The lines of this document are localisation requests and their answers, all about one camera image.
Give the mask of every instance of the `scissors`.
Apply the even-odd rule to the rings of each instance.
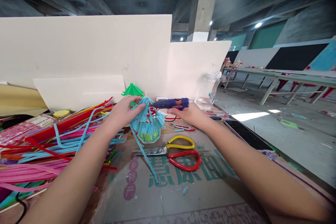
[[[170,144],[171,142],[173,142],[175,139],[177,138],[183,138],[183,139],[186,139],[188,140],[191,145],[189,146],[186,146],[186,145],[175,145],[175,144]],[[184,152],[179,152],[179,153],[176,153],[176,154],[169,154],[168,153],[168,149],[169,148],[179,148],[179,149],[193,149],[195,147],[195,144],[194,142],[189,138],[189,137],[186,137],[186,136],[182,136],[182,135],[177,135],[175,137],[173,137],[172,139],[170,139],[168,141],[168,144],[165,146],[165,147],[160,147],[160,148],[151,148],[151,149],[144,149],[145,151],[145,154],[147,156],[161,156],[161,155],[165,155],[169,158],[169,163],[173,164],[174,166],[176,166],[177,168],[183,170],[183,171],[186,171],[186,172],[193,172],[193,171],[196,171],[200,165],[201,165],[201,156],[200,154],[195,151],[195,150],[187,150],[187,151],[184,151]],[[138,156],[142,156],[142,152],[141,150],[134,150],[133,151],[136,155]],[[185,156],[185,155],[189,155],[189,154],[194,154],[197,156],[197,163],[194,165],[194,166],[184,166],[184,165],[181,165],[180,163],[176,162],[174,160],[174,158],[179,158],[181,156]]]
[[[179,124],[170,124],[170,125],[173,126],[173,127],[175,127],[175,128],[184,129],[186,131],[195,131],[195,129],[192,129],[191,127],[184,126],[184,125],[179,125]]]

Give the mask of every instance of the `plastic water bottle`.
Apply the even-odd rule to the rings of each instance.
[[[205,77],[202,81],[201,89],[196,98],[196,105],[200,109],[209,110],[211,109],[215,96],[218,84],[220,83],[220,77],[222,76],[221,72],[208,72],[205,74]]]

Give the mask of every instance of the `scissor blade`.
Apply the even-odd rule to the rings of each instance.
[[[134,150],[133,151],[136,155],[142,156],[141,150]],[[151,149],[144,149],[144,152],[147,156],[156,156],[156,155],[164,155],[168,152],[167,147],[163,148],[151,148]]]

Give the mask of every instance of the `green wall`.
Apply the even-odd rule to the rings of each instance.
[[[256,31],[248,49],[272,48],[284,26],[281,24]]]
[[[233,47],[236,46],[236,48],[234,49],[235,51],[239,51],[243,44],[244,44],[244,40],[245,40],[246,34],[240,35],[240,36],[236,36],[236,37],[232,37],[232,38],[227,38],[224,40],[231,40],[232,41],[232,48],[230,51],[233,51]]]

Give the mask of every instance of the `hand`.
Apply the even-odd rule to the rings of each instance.
[[[180,117],[185,122],[199,128],[200,130],[203,130],[204,127],[207,127],[207,125],[212,122],[212,119],[209,118],[195,103],[190,103],[189,107],[183,109],[182,111],[176,108],[168,109],[167,113]]]
[[[106,122],[117,128],[118,130],[122,129],[146,107],[145,104],[141,104],[135,109],[131,110],[131,102],[135,102],[138,104],[141,100],[142,97],[140,96],[125,96],[113,107],[109,116],[106,119]]]

